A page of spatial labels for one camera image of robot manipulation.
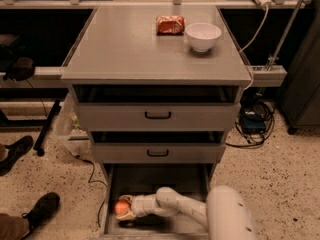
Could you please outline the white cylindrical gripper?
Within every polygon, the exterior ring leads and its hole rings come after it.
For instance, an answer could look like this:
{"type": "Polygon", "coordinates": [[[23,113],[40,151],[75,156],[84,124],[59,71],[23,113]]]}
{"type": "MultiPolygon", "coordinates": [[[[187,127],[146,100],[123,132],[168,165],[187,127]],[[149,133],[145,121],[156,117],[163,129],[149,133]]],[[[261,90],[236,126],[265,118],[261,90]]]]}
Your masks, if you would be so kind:
{"type": "Polygon", "coordinates": [[[118,221],[132,221],[136,217],[145,217],[149,214],[154,214],[158,208],[159,204],[156,200],[156,195],[121,195],[118,200],[126,200],[128,203],[131,203],[131,210],[127,211],[124,214],[116,216],[118,221]]]}

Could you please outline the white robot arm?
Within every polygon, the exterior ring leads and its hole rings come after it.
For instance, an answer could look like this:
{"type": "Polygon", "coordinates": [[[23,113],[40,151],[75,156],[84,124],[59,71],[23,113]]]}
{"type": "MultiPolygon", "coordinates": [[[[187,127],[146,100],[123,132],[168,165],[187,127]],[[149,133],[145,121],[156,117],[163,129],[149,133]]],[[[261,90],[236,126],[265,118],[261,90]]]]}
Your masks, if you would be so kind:
{"type": "Polygon", "coordinates": [[[161,187],[150,195],[122,195],[114,210],[118,221],[182,213],[206,228],[211,240],[257,240],[254,219],[243,197],[225,185],[214,187],[205,202],[170,187],[161,187]]]}

